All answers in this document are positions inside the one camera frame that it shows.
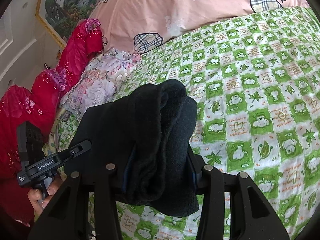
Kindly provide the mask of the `person's left hand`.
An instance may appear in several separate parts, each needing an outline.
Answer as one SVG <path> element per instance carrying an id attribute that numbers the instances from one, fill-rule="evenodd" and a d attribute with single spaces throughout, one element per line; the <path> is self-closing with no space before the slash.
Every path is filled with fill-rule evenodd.
<path id="1" fill-rule="evenodd" d="M 35 218 L 38 218 L 44 208 L 48 205 L 48 203 L 53 198 L 54 194 L 58 191 L 59 187 L 63 184 L 63 180 L 60 175 L 57 174 L 51 184 L 48 186 L 47 192 L 49 196 L 42 199 L 42 192 L 38 189 L 30 189 L 28 192 L 28 199 L 34 209 Z"/>

